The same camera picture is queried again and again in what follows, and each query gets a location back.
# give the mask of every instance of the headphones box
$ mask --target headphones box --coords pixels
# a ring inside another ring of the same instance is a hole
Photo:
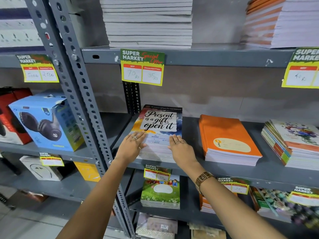
[[[9,104],[32,96],[29,88],[0,88],[0,142],[26,144],[32,139],[9,108]]]
[[[84,180],[98,182],[101,179],[95,164],[84,162],[74,162],[74,164]]]
[[[57,167],[43,166],[39,157],[23,156],[20,161],[38,180],[61,181],[63,178]]]
[[[75,151],[84,142],[63,93],[28,96],[9,106],[40,148]]]

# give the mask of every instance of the floor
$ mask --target floor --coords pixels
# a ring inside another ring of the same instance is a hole
[[[17,206],[10,210],[0,203],[1,239],[55,239],[79,203],[48,198],[43,203],[16,193],[15,189],[0,186],[0,192]],[[107,228],[104,239],[126,239],[123,231]]]

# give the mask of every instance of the right hand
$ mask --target right hand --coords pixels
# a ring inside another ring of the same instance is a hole
[[[186,166],[197,162],[193,147],[188,145],[181,136],[170,136],[169,144],[168,148],[173,153],[173,159],[182,170],[185,171]]]

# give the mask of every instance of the shelf hole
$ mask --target shelf hole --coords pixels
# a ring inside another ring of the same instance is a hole
[[[56,3],[56,6],[58,7],[58,10],[61,12],[61,11],[62,11],[61,4],[57,2],[57,3]]]
[[[39,19],[42,19],[42,15],[41,15],[40,11],[35,10],[35,13],[37,14],[37,16],[38,16]]]
[[[69,30],[69,28],[68,28],[68,26],[64,26],[64,30],[67,32],[67,33],[69,33],[70,32],[70,30]]]

